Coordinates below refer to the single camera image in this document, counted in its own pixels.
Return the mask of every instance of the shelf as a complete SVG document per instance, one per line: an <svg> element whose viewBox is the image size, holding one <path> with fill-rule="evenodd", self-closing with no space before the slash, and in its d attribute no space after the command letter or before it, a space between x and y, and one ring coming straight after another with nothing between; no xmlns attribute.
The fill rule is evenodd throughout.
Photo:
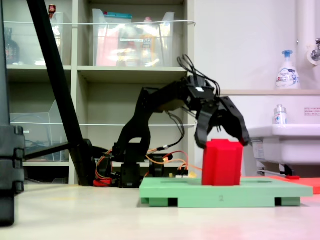
<svg viewBox="0 0 320 240"><path fill-rule="evenodd" d="M221 90L222 96L320 96L320 89Z"/></svg>
<svg viewBox="0 0 320 240"><path fill-rule="evenodd" d="M120 168L121 167L122 162L113 162L112 166L114 168ZM139 162L140 167L141 168L148 168L149 167L149 162ZM182 164L182 162L169 162L167 164L165 164L164 166L167 168L178 168L180 167Z"/></svg>
<svg viewBox="0 0 320 240"><path fill-rule="evenodd" d="M46 66L7 65L8 79L11 83L49 83ZM71 66L64 66L68 83L71 82Z"/></svg>
<svg viewBox="0 0 320 240"><path fill-rule="evenodd" d="M69 167L68 161L24 161L24 167Z"/></svg>
<svg viewBox="0 0 320 240"><path fill-rule="evenodd" d="M182 67L78 66L78 72L89 83L169 84L183 78Z"/></svg>
<svg viewBox="0 0 320 240"><path fill-rule="evenodd" d="M108 5L182 5L184 0L89 0L89 3Z"/></svg>

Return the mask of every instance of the clear plastic bin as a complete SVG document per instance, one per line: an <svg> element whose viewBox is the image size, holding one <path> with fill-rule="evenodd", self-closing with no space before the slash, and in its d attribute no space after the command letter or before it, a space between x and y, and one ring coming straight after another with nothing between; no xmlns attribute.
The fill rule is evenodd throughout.
<svg viewBox="0 0 320 240"><path fill-rule="evenodd" d="M93 9L93 65L117 67L172 67L174 12L162 23L106 24Z"/></svg>
<svg viewBox="0 0 320 240"><path fill-rule="evenodd" d="M56 101L54 101L49 112L11 113L10 121L13 126L23 127L26 154L67 142ZM34 161L68 162L69 152L67 150L56 152L34 159Z"/></svg>
<svg viewBox="0 0 320 240"><path fill-rule="evenodd" d="M62 64L69 66L71 65L72 26L62 25L63 23L70 23L70 20L65 13L56 12L51 20L52 30L58 45ZM5 34L7 64L46 65L33 23L5 22L4 27L5 32L7 32Z"/></svg>

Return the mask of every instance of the white floor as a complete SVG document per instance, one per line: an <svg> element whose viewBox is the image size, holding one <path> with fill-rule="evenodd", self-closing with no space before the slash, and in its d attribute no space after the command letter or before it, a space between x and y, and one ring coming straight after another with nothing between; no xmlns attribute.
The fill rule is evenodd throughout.
<svg viewBox="0 0 320 240"><path fill-rule="evenodd" d="M320 195L301 207L176 208L139 204L138 189L26 186L0 240L316 240Z"/></svg>

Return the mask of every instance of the green base plate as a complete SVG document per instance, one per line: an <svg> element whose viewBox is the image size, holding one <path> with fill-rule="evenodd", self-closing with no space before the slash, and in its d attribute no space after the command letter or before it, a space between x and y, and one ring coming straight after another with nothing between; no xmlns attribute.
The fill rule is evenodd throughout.
<svg viewBox="0 0 320 240"><path fill-rule="evenodd" d="M200 178L147 177L140 186L142 204L150 207L254 208L300 206L313 189L264 177L241 178L239 186L202 186Z"/></svg>

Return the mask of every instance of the faucet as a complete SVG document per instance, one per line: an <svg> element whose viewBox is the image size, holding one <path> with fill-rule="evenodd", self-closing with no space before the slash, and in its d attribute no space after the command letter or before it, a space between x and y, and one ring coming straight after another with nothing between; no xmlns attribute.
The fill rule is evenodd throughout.
<svg viewBox="0 0 320 240"><path fill-rule="evenodd" d="M317 38L315 40L315 44L317 46L317 49L311 52L311 58L313 61L318 62L320 61L320 38Z"/></svg>

